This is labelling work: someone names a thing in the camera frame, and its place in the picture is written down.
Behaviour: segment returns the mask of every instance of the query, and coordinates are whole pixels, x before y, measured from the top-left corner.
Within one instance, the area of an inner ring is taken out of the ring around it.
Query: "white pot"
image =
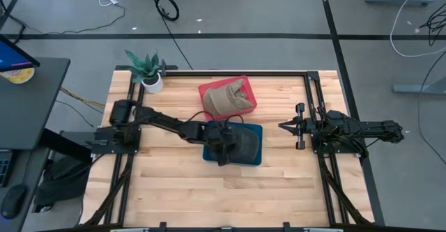
[[[145,84],[144,80],[142,80],[141,83],[143,84],[146,91],[148,91],[149,93],[159,93],[163,86],[161,75],[159,73],[158,73],[158,80],[156,81],[155,84],[152,84],[152,85]]]

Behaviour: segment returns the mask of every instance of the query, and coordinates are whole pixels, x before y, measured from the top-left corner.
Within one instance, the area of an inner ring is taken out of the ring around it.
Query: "gray floor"
[[[119,0],[127,8],[114,25],[90,33],[167,33],[151,0]],[[180,19],[169,22],[173,33],[329,33],[321,0],[176,0]],[[446,0],[427,7],[404,8],[396,34],[416,34],[415,29]],[[372,6],[363,0],[330,0],[338,33],[388,34],[399,8]],[[112,21],[120,8],[101,8],[98,0],[18,0],[13,15],[40,31],[83,29]],[[1,33],[17,33],[8,20]],[[37,33],[29,30],[26,33]],[[194,68],[337,70],[331,40],[208,39],[178,40]],[[438,41],[396,41],[405,54],[419,54],[446,45]],[[115,65],[128,64],[124,49],[137,55],[158,54],[168,64],[187,69],[172,40],[21,40],[19,46],[33,56],[68,57],[72,63],[63,86],[86,98],[104,102]],[[391,226],[446,229],[446,165],[422,141],[417,128],[417,97],[397,95],[395,83],[420,83],[438,55],[403,58],[388,40],[343,40],[346,66],[362,120],[394,119],[405,130],[397,145],[377,143],[370,148],[380,204]],[[438,64],[428,82],[446,73],[446,60]],[[64,95],[60,100],[80,110],[92,124],[101,116]],[[427,139],[446,156],[442,121],[445,99],[422,97],[422,128]],[[48,128],[91,130],[79,116],[55,105]],[[58,203],[53,210],[30,214],[23,231],[73,226],[79,199]]]

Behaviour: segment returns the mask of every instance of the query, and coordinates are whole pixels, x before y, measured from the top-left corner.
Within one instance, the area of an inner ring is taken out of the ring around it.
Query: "computer monitor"
[[[40,64],[0,34],[0,72],[38,67]]]

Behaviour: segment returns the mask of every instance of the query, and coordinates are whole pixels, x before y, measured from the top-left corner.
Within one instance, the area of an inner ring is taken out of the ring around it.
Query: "red basket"
[[[217,82],[211,82],[211,83],[207,83],[207,84],[203,84],[200,85],[198,87],[198,91],[200,92],[200,98],[201,98],[201,104],[203,104],[203,96],[204,93],[208,90],[208,88],[219,88],[221,86],[225,86],[231,82],[235,82],[239,79],[243,79],[243,83],[242,83],[242,88],[241,91],[246,93],[246,100],[251,102],[254,106],[249,108],[249,109],[244,109],[244,110],[240,110],[240,111],[235,111],[233,113],[230,114],[225,114],[225,115],[219,115],[219,116],[214,116],[216,121],[223,121],[226,118],[230,117],[231,115],[234,114],[247,114],[247,113],[251,113],[252,111],[254,111],[254,109],[256,109],[257,107],[257,101],[256,98],[254,97],[254,93],[252,92],[252,88],[251,85],[249,85],[249,80],[247,76],[238,76],[238,77],[234,77],[234,78],[229,78],[229,79],[222,79],[219,80]],[[204,114],[206,116],[206,120],[207,121],[211,121],[212,117],[210,117],[209,114]]]

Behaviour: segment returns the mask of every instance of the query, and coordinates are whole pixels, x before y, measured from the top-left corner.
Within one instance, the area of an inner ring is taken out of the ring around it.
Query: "black desk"
[[[28,188],[20,214],[11,220],[0,216],[0,231],[18,232],[22,229],[50,149],[91,162],[87,148],[45,128],[70,60],[36,59],[40,67],[27,83],[16,85],[0,77],[0,148],[13,149],[15,153],[7,187],[0,188],[0,201],[10,187],[22,181]]]

